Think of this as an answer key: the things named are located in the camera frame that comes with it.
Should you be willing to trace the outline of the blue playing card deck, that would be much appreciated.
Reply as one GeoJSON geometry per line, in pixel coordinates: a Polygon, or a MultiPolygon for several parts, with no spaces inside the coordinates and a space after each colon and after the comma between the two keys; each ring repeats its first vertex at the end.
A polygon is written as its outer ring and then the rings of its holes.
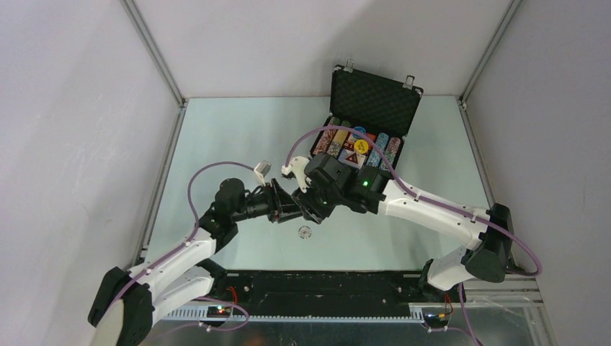
{"type": "Polygon", "coordinates": [[[357,151],[342,149],[339,154],[338,160],[349,167],[360,169],[366,162],[367,156],[357,151]]]}

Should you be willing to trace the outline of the white poker chip front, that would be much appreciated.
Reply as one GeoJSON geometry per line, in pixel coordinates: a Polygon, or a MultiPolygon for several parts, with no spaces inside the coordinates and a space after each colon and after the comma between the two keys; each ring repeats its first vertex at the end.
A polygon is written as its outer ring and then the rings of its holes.
{"type": "Polygon", "coordinates": [[[301,239],[309,239],[312,235],[312,230],[309,226],[301,226],[298,229],[298,236],[301,239]]]}

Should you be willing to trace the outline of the yellow big blind button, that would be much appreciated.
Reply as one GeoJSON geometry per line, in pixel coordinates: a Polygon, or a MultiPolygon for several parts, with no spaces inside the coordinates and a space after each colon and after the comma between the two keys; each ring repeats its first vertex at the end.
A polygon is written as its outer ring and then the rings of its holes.
{"type": "Polygon", "coordinates": [[[354,142],[354,150],[359,153],[365,155],[369,151],[369,144],[364,139],[359,139],[354,142]]]}

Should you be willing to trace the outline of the black poker set case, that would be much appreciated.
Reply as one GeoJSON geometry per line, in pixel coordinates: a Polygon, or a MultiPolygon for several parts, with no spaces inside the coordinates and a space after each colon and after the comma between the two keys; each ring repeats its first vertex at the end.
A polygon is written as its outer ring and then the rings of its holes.
{"type": "MultiPolygon", "coordinates": [[[[392,137],[401,138],[401,146],[392,164],[396,167],[405,144],[406,136],[424,96],[424,90],[414,85],[415,77],[408,75],[405,81],[395,81],[383,76],[354,68],[349,60],[345,65],[336,65],[331,78],[329,116],[347,120],[350,128],[361,126],[367,133],[356,136],[350,133],[342,149],[354,150],[354,142],[369,138],[382,151],[392,137]]],[[[369,145],[366,162],[379,167],[381,155],[369,145]]]]}

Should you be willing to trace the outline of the all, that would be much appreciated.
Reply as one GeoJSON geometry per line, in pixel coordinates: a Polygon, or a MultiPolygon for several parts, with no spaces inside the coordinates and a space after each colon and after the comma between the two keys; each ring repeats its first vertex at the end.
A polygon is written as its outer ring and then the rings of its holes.
{"type": "Polygon", "coordinates": [[[341,163],[350,167],[355,167],[357,169],[361,167],[359,154],[355,151],[343,149],[339,155],[339,160],[341,163]]]}

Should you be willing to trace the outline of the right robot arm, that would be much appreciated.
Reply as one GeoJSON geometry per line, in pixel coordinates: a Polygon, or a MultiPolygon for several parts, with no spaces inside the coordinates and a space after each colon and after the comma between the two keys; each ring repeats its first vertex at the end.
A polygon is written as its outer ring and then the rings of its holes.
{"type": "Polygon", "coordinates": [[[373,213],[411,221],[460,242],[453,252],[429,260],[419,292],[438,301],[458,283],[479,279],[504,281],[512,240],[507,236],[509,209],[460,205],[408,184],[377,167],[355,169],[329,154],[312,159],[296,156],[281,168],[298,183],[292,198],[304,219],[322,223],[338,206],[355,213],[373,213]]]}

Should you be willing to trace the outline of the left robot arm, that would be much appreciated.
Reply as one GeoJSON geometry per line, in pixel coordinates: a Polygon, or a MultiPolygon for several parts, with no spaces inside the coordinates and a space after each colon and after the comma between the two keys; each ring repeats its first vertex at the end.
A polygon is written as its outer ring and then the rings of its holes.
{"type": "Polygon", "coordinates": [[[87,318],[95,328],[91,344],[140,345],[157,322],[185,303],[224,297],[228,281],[200,263],[237,235],[238,222],[265,217],[281,223],[303,214],[294,195],[277,180],[264,180],[269,168],[266,161],[251,168],[258,179],[253,190],[237,178],[223,180],[210,207],[195,216],[193,229],[166,254],[127,270],[108,270],[87,318]]]}

